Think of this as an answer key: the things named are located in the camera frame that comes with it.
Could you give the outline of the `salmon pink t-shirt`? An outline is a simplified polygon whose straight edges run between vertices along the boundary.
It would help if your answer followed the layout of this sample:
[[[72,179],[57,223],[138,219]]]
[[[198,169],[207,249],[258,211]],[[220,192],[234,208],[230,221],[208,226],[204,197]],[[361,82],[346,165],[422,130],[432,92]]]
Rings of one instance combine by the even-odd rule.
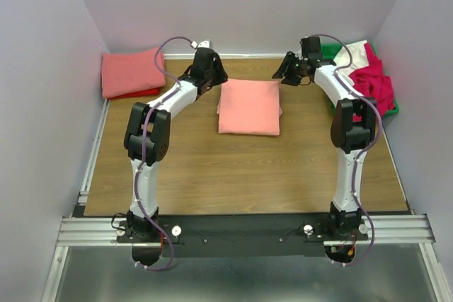
[[[229,79],[221,85],[217,114],[220,134],[278,136],[280,84]]]

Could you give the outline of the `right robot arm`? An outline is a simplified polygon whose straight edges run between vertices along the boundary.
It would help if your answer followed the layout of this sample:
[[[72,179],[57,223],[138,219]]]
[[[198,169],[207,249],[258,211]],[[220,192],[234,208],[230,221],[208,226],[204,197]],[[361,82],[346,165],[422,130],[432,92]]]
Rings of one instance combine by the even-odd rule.
[[[273,78],[282,84],[300,86],[304,78],[315,83],[336,105],[331,123],[331,142],[338,152],[336,193],[322,230],[336,240],[356,231],[364,209],[360,198],[362,168],[367,152],[376,142],[376,123],[381,121],[377,103],[355,90],[340,71],[352,65],[352,54],[345,66],[325,58],[321,37],[300,40],[300,51],[289,51]]]

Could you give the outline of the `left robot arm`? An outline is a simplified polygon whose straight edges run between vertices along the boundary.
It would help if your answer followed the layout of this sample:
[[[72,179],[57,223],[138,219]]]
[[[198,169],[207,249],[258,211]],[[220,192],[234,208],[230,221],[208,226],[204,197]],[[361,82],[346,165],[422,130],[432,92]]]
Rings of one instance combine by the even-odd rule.
[[[133,172],[132,203],[126,214],[128,237],[142,242],[159,238],[157,179],[170,144],[171,120],[227,80],[219,55],[209,47],[198,47],[192,64],[170,90],[148,103],[132,106],[124,139]]]

